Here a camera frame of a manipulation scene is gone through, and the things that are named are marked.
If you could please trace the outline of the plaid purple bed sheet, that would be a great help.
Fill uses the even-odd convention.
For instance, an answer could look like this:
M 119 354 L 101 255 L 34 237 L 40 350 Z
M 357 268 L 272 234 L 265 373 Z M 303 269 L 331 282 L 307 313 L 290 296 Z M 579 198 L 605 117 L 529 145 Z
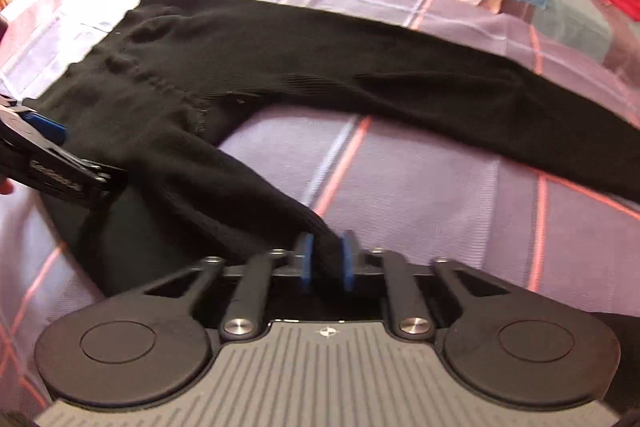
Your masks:
M 457 0 L 266 0 L 416 24 L 540 72 L 629 119 L 637 75 L 610 72 L 510 15 Z M 81 59 L 139 0 L 15 0 L 4 14 L 1 87 L 35 96 Z M 623 347 L 608 402 L 639 404 L 639 208 L 380 120 L 270 108 L 224 144 L 281 190 L 323 211 L 363 244 L 416 262 L 454 257 L 599 312 Z M 49 397 L 32 363 L 37 336 L 99 294 L 58 239 L 37 194 L 17 186 L 1 201 L 1 405 L 28 416 Z

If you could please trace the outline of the black knit pants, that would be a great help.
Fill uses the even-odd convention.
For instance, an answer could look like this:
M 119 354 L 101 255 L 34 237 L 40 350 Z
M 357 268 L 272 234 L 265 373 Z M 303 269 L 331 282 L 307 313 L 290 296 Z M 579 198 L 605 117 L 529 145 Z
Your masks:
M 628 200 L 639 132 L 508 58 L 375 20 L 257 0 L 140 0 L 32 101 L 79 157 L 122 168 L 87 210 L 44 207 L 105 295 L 207 255 L 242 263 L 314 236 L 339 277 L 337 235 L 221 150 L 273 105 L 395 119 Z

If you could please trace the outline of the teal patterned pillow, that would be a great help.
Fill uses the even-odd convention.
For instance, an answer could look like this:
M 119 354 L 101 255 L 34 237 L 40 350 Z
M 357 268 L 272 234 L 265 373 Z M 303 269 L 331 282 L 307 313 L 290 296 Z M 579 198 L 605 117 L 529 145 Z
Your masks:
M 639 24 L 604 0 L 503 0 L 501 11 L 639 83 Z

